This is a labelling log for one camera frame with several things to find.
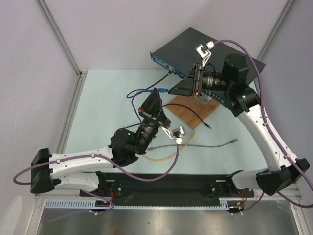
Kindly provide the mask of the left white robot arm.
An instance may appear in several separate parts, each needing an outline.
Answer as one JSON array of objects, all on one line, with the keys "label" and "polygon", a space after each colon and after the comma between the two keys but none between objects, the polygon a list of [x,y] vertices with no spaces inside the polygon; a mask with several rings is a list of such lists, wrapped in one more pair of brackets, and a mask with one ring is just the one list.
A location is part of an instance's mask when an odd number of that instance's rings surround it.
[{"label": "left white robot arm", "polygon": [[170,120],[162,107],[160,93],[164,89],[148,89],[149,96],[138,109],[142,117],[136,131],[119,128],[108,146],[73,154],[51,153],[40,149],[31,162],[30,192],[47,193],[55,188],[82,189],[97,196],[104,195],[108,184],[100,179],[96,168],[118,168],[136,162],[143,155],[160,128],[167,130]]}]

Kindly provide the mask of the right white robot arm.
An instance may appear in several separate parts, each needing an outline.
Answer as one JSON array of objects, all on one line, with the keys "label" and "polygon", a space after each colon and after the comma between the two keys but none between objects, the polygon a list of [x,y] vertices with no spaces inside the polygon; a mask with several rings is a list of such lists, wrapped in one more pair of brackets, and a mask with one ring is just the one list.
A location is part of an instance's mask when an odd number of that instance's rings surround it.
[{"label": "right white robot arm", "polygon": [[203,65],[194,64],[188,76],[168,93],[187,97],[203,91],[220,93],[223,104],[250,132],[267,164],[263,170],[234,173],[225,184],[226,193],[235,197],[244,188],[258,188],[272,196],[295,183],[310,164],[298,158],[279,137],[261,107],[260,97],[246,84],[248,72],[246,58],[230,54],[221,72],[206,71]]}]

